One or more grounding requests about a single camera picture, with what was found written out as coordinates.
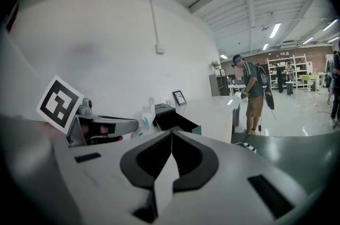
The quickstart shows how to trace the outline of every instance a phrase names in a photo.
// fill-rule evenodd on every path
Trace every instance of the electrical box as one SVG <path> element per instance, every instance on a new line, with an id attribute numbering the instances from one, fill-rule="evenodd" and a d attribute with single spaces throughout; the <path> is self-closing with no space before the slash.
<path id="1" fill-rule="evenodd" d="M 161 44 L 156 44 L 156 54 L 164 54 L 165 53 L 165 46 Z"/>

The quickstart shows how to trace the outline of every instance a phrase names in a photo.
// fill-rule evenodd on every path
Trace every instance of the dark green t-shirt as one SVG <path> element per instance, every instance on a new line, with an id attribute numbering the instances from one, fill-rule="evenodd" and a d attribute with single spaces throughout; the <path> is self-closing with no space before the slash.
<path id="1" fill-rule="evenodd" d="M 243 76 L 244 76 L 244 84 L 247 86 L 250 80 L 250 77 L 257 77 L 256 68 L 254 64 L 246 61 L 243 65 Z M 254 86 L 250 89 L 249 95 L 251 97 L 263 96 L 264 91 L 260 83 L 255 82 Z"/>

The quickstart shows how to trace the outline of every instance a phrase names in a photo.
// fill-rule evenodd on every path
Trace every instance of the gray cabinet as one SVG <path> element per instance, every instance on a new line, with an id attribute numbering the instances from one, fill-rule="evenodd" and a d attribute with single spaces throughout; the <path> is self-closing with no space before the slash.
<path id="1" fill-rule="evenodd" d="M 211 96 L 229 95 L 227 77 L 211 74 L 209 80 Z"/>

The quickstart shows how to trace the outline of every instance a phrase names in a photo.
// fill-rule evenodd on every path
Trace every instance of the green floor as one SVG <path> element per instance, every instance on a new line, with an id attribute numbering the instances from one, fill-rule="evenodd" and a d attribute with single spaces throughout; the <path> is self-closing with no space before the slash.
<path id="1" fill-rule="evenodd" d="M 294 178 L 308 194 L 327 183 L 340 151 L 340 132 L 310 137 L 232 135 L 232 144 L 243 141 Z"/>

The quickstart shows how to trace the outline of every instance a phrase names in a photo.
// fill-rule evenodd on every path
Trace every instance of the brick wall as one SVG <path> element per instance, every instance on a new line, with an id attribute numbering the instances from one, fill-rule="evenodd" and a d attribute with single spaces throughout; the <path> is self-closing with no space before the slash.
<path id="1" fill-rule="evenodd" d="M 280 55 L 281 52 L 283 51 L 273 51 L 273 52 L 258 54 L 254 56 L 249 56 L 249 57 L 246 57 L 245 59 L 253 63 L 266 64 L 267 59 L 274 60 L 277 58 L 276 55 Z M 297 48 L 297 49 L 285 50 L 284 52 L 288 52 L 289 57 L 293 55 L 303 56 L 303 54 L 306 54 L 307 61 L 311 61 L 313 63 L 313 68 L 316 69 L 318 73 L 318 72 L 325 71 L 325 64 L 326 64 L 325 55 L 332 54 L 333 48 L 331 46 L 321 46 L 321 47 L 311 47 L 311 48 Z M 233 69 L 231 67 L 231 64 L 232 64 L 232 61 L 222 62 L 221 67 L 224 68 L 227 75 L 234 74 L 236 75 L 236 78 L 237 77 L 240 78 L 242 76 L 242 70 L 236 69 L 236 68 Z"/>

